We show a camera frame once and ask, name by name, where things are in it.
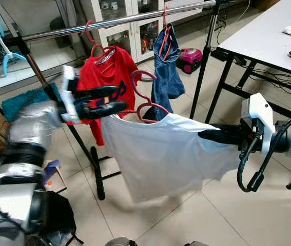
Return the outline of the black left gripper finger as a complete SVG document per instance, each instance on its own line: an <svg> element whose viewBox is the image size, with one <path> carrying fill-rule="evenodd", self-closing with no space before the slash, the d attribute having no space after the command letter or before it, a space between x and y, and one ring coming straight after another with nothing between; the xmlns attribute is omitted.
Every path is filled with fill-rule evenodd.
<svg viewBox="0 0 291 246"><path fill-rule="evenodd" d="M100 87L96 87L93 89L89 89L84 91L85 101L91 100L99 100L102 99L104 101L117 101L117 92L119 91L119 87L115 85L103 85Z"/></svg>
<svg viewBox="0 0 291 246"><path fill-rule="evenodd" d="M126 110L126 101L110 101L104 105L98 105L96 101L90 101L86 105L86 119L101 119L106 116L110 116L121 111Z"/></svg>

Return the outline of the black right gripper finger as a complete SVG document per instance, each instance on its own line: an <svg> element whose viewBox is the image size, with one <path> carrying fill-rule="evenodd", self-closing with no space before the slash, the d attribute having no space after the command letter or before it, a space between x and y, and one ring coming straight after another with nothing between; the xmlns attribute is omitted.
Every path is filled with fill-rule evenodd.
<svg viewBox="0 0 291 246"><path fill-rule="evenodd" d="M223 145L238 145L238 136L229 133L199 133L198 136L205 140L211 140Z"/></svg>
<svg viewBox="0 0 291 246"><path fill-rule="evenodd" d="M202 131L202 137L228 137L238 133L238 125L210 125L212 129Z"/></svg>

